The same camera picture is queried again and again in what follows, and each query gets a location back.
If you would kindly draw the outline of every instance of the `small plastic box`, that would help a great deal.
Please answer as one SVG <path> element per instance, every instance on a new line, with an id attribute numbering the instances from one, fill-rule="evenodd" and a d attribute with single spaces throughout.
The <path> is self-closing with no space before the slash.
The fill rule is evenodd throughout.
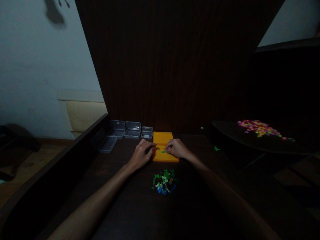
<path id="1" fill-rule="evenodd" d="M 151 139 L 153 136 L 153 127 L 142 127 L 141 138 Z"/>
<path id="2" fill-rule="evenodd" d="M 91 144 L 95 149 L 102 153 L 110 153 L 116 145 L 118 138 L 116 136 L 107 136 L 103 128 L 91 139 Z"/>
<path id="3" fill-rule="evenodd" d="M 127 130 L 124 134 L 125 138 L 139 138 L 141 133 L 140 122 L 126 122 Z"/>
<path id="4" fill-rule="evenodd" d="M 124 121 L 110 120 L 110 126 L 111 129 L 108 132 L 108 136 L 114 136 L 118 139 L 123 138 L 123 135 L 126 131 L 126 125 Z"/>

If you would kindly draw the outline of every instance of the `orange box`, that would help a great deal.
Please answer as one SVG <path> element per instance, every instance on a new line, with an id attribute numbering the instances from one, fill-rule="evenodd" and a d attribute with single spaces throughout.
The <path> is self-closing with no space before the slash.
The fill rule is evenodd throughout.
<path id="1" fill-rule="evenodd" d="M 168 153 L 162 153 L 170 139 L 173 139 L 172 133 L 153 132 L 153 142 L 157 144 L 156 151 L 153 154 L 154 162 L 179 162 L 179 158 Z"/>

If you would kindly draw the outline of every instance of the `clear plastic box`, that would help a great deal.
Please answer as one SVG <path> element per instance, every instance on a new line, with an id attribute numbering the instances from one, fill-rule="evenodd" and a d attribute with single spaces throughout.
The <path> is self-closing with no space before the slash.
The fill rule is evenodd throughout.
<path id="1" fill-rule="evenodd" d="M 114 136 L 118 139 L 123 138 L 123 135 L 126 131 L 126 125 L 124 121 L 110 120 L 110 126 L 111 129 L 108 132 L 108 136 Z"/>
<path id="2" fill-rule="evenodd" d="M 153 127 L 142 127 L 141 138 L 151 139 L 153 136 Z"/>
<path id="3" fill-rule="evenodd" d="M 116 136 L 107 136 L 103 128 L 91 139 L 91 144 L 95 149 L 102 153 L 110 153 L 116 145 L 118 138 Z"/>
<path id="4" fill-rule="evenodd" d="M 141 133 L 140 122 L 126 122 L 127 130 L 124 134 L 125 138 L 139 138 Z"/>

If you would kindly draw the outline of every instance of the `wooden board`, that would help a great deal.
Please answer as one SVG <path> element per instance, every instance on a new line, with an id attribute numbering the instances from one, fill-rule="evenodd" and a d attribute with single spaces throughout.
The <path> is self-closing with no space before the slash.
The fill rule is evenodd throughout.
<path id="1" fill-rule="evenodd" d="M 111 119 L 197 134 L 242 119 L 247 61 L 283 2 L 76 1 Z"/>

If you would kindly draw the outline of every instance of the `dark wooden desk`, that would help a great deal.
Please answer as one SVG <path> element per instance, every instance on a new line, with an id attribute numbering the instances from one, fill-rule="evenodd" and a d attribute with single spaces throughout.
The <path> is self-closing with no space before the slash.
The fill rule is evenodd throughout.
<path id="1" fill-rule="evenodd" d="M 87 197 L 131 157 L 140 139 L 119 140 L 110 154 L 99 154 L 90 139 L 102 117 L 77 142 L 30 179 L 0 211 L 1 239 L 46 239 Z M 317 222 L 269 177 L 239 172 L 219 156 L 204 136 L 174 134 L 234 187 L 283 239 L 316 238 Z M 151 189 L 154 174 L 174 169 L 181 180 L 172 194 Z M 184 160 L 150 162 L 122 187 L 97 227 L 94 239 L 242 238 L 197 172 Z"/>

